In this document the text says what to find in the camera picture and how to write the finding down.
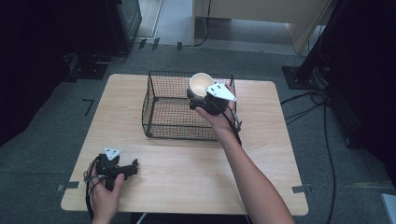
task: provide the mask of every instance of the floor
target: floor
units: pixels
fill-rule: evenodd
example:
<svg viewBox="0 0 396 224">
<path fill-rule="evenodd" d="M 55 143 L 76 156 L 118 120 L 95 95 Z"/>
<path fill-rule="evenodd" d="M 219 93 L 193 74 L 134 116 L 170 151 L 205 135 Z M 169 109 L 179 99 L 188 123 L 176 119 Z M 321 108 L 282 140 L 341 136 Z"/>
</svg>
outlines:
<svg viewBox="0 0 396 224">
<path fill-rule="evenodd" d="M 160 44 L 191 46 L 192 1 L 186 0 L 139 0 L 142 24 L 137 42 L 146 38 L 148 43 L 160 38 Z M 320 27 L 312 34 L 309 43 L 299 55 L 306 56 L 318 39 Z M 206 25 L 196 19 L 194 44 L 204 41 Z M 284 23 L 241 20 L 209 20 L 208 39 L 200 48 L 258 51 L 297 55 L 291 44 Z"/>
</svg>

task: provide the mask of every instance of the forearm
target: forearm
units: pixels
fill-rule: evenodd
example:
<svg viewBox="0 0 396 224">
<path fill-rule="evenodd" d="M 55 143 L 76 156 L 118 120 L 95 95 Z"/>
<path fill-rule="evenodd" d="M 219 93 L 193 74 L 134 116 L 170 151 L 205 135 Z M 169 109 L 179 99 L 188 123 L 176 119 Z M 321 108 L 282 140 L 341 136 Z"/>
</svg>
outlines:
<svg viewBox="0 0 396 224">
<path fill-rule="evenodd" d="M 293 223 L 289 209 L 268 178 L 237 143 L 231 130 L 215 131 L 244 205 L 254 223 Z"/>
</svg>

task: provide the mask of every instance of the wire mesh basket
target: wire mesh basket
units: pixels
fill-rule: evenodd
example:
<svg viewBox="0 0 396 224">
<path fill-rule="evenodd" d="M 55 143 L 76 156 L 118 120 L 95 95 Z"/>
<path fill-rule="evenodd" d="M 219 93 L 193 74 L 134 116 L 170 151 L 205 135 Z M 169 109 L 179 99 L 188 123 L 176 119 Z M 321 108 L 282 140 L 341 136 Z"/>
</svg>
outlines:
<svg viewBox="0 0 396 224">
<path fill-rule="evenodd" d="M 195 73 L 149 71 L 142 109 L 147 137 L 216 141 L 210 124 L 189 107 L 187 88 Z M 233 75 L 209 74 L 216 83 L 234 89 Z"/>
</svg>

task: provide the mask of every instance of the person's left hand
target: person's left hand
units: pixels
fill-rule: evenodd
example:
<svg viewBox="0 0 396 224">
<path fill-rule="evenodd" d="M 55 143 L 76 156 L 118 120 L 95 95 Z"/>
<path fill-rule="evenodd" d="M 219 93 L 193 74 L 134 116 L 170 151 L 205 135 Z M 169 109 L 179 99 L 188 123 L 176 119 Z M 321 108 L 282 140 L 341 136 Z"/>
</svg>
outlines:
<svg viewBox="0 0 396 224">
<path fill-rule="evenodd" d="M 92 176 L 96 176 L 96 164 L 92 169 Z M 111 219 L 116 215 L 120 202 L 120 189 L 124 181 L 124 174 L 119 174 L 114 182 L 114 189 L 110 191 L 106 189 L 105 183 L 98 183 L 99 178 L 93 178 L 90 182 L 90 190 L 92 191 L 92 223 L 110 223 Z"/>
</svg>

